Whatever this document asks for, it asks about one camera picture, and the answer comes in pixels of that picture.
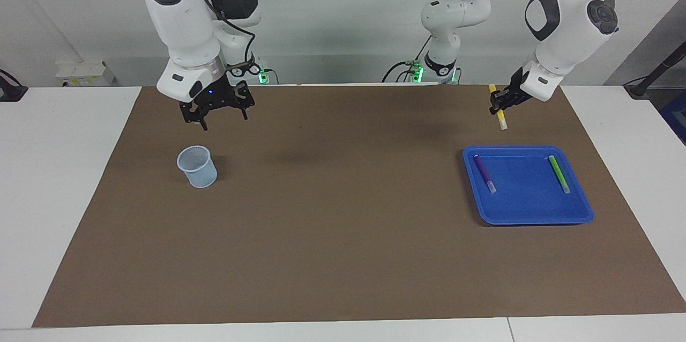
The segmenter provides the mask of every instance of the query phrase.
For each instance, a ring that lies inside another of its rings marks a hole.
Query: white mesh cup
[[[176,165],[196,188],[207,188],[217,179],[210,151],[204,146],[186,147],[176,158]]]

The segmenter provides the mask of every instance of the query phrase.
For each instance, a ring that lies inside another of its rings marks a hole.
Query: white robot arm
[[[460,52],[456,29],[477,25],[488,19],[490,0],[435,0],[422,8],[422,25],[431,33],[424,55],[424,78],[446,83],[455,71]]]
[[[588,59],[617,29],[615,0],[530,0],[525,21],[540,44],[510,80],[493,93],[491,112],[519,105],[531,97],[547,101],[576,64]],[[422,9],[431,32],[424,71],[429,80],[446,83],[460,49],[456,29],[480,24],[490,15],[490,0],[436,0]]]
[[[157,89],[179,101],[186,122],[199,122],[207,130],[207,113],[227,106],[240,108],[247,119],[245,111],[255,101],[245,81],[231,85],[227,70],[231,79],[259,74],[250,51],[255,35],[243,29],[259,22],[258,0],[145,0],[145,4],[169,49],[169,63]]]
[[[615,0],[530,0],[525,20],[540,43],[510,85],[491,95],[490,112],[531,97],[549,100],[564,76],[619,30],[614,7]]]

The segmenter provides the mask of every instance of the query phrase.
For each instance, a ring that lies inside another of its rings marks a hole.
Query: purple marker
[[[493,184],[493,180],[491,180],[490,176],[488,176],[486,167],[483,166],[483,162],[481,161],[478,154],[474,156],[474,162],[476,163],[476,166],[479,169],[479,172],[481,173],[483,180],[486,182],[486,185],[488,185],[488,190],[490,190],[490,193],[495,193],[495,184]]]

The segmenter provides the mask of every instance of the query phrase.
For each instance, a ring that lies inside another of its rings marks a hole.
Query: yellow marker
[[[491,93],[494,93],[496,90],[497,89],[495,88],[495,85],[488,85],[488,91],[490,91]],[[496,113],[495,115],[498,116],[498,122],[500,122],[500,130],[507,130],[508,123],[505,120],[505,112],[502,110],[498,110],[498,113]]]

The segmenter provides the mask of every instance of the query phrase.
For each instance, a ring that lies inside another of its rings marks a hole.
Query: green marker
[[[564,174],[562,174],[562,171],[560,169],[560,166],[557,164],[555,156],[548,156],[548,159],[550,160],[550,164],[553,166],[553,170],[555,171],[556,176],[558,176],[558,181],[562,186],[562,190],[564,191],[564,193],[566,193],[566,195],[569,195],[571,193],[571,191],[569,190],[569,185],[566,184]]]

